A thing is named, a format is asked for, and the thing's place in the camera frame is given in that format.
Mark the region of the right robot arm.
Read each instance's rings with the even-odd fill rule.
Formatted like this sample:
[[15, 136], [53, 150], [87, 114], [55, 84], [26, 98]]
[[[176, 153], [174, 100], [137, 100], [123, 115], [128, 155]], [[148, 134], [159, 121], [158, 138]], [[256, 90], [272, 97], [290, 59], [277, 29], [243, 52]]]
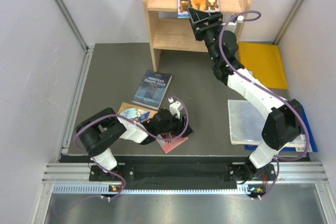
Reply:
[[187, 12], [195, 39], [205, 43], [214, 63], [212, 70], [216, 79], [249, 101], [266, 120], [261, 142], [241, 166], [243, 180], [256, 180], [287, 144], [297, 139], [306, 140], [302, 105], [295, 99], [287, 101], [271, 92], [237, 60], [237, 38], [226, 28], [228, 23], [222, 21], [221, 12], [194, 8]]

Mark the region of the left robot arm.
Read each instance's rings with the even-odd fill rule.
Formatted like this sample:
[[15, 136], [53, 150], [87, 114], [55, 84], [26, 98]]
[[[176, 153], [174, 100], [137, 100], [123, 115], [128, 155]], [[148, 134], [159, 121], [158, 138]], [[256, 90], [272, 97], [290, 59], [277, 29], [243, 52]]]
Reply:
[[110, 146], [119, 139], [147, 145], [155, 140], [164, 141], [163, 135], [185, 138], [194, 131], [188, 124], [188, 115], [172, 114], [160, 109], [151, 118], [138, 122], [106, 108], [76, 128], [74, 143], [81, 143], [90, 159], [101, 167], [101, 174], [107, 180], [114, 180], [119, 174], [118, 163]]

